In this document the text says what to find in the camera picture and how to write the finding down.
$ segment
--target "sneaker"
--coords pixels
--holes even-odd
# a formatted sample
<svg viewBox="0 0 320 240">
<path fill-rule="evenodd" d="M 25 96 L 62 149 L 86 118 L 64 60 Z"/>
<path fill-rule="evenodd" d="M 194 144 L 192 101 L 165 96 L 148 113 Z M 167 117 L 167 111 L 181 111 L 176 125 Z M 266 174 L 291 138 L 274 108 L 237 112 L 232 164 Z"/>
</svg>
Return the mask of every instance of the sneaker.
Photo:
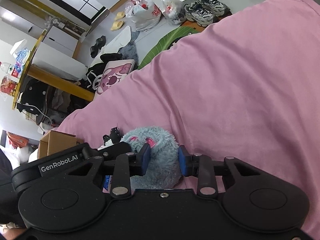
<svg viewBox="0 0 320 240">
<path fill-rule="evenodd" d="M 191 5 L 184 6 L 186 18 L 190 22 L 197 22 L 202 27 L 207 27 L 211 23 L 218 22 L 218 17 L 211 9 L 205 9 L 200 3 L 193 2 Z"/>
<path fill-rule="evenodd" d="M 218 0 L 199 0 L 199 3 L 208 10 L 212 10 L 216 16 L 222 16 L 230 12 L 230 8 Z"/>
</svg>

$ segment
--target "plush toy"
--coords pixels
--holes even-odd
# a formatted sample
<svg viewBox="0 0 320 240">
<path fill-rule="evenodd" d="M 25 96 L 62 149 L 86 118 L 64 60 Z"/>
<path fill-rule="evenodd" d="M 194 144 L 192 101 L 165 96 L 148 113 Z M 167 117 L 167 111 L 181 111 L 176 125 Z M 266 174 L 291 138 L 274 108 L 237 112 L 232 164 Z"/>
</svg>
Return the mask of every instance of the plush toy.
<svg viewBox="0 0 320 240">
<path fill-rule="evenodd" d="M 122 140 L 137 153 L 145 143 L 151 146 L 151 157 L 145 176 L 131 177 L 132 189 L 170 189 L 181 175 L 178 143 L 174 136 L 161 127 L 141 127 L 126 133 Z"/>
</svg>

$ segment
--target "black slipper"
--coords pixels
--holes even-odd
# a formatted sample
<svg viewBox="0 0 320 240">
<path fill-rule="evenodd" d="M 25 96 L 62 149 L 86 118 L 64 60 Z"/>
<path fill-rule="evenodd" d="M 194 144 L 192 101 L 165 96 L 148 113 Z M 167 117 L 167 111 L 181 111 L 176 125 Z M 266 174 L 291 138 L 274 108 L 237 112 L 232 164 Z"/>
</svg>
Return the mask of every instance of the black slipper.
<svg viewBox="0 0 320 240">
<path fill-rule="evenodd" d="M 96 45 L 98 46 L 98 49 L 102 49 L 102 47 L 106 44 L 106 37 L 102 35 L 100 38 L 96 40 Z"/>
<path fill-rule="evenodd" d="M 97 45 L 93 45 L 91 48 L 90 48 L 90 55 L 92 58 L 95 58 L 99 53 L 99 48 Z"/>
</svg>

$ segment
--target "bed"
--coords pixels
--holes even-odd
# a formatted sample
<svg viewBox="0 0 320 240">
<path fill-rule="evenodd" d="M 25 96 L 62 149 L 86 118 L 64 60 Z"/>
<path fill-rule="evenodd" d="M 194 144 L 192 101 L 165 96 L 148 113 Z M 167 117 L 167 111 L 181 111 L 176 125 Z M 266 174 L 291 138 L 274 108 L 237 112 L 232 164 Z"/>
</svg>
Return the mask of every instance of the bed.
<svg viewBox="0 0 320 240">
<path fill-rule="evenodd" d="M 235 156 L 304 190 L 302 229 L 319 240 L 319 13 L 313 0 L 246 8 L 182 38 L 58 130 L 99 147 L 112 127 L 158 125 L 191 153 Z"/>
</svg>

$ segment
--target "storage box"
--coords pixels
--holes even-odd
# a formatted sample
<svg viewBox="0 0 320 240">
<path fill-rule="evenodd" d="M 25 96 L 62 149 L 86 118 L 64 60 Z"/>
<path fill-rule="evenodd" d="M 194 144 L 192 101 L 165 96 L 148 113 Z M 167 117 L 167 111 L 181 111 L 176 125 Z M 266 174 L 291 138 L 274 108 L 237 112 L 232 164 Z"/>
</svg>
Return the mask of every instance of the storage box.
<svg viewBox="0 0 320 240">
<path fill-rule="evenodd" d="M 72 134 L 51 130 L 40 140 L 38 159 L 69 149 L 81 143 L 83 143 L 83 140 L 76 138 L 76 136 Z"/>
</svg>

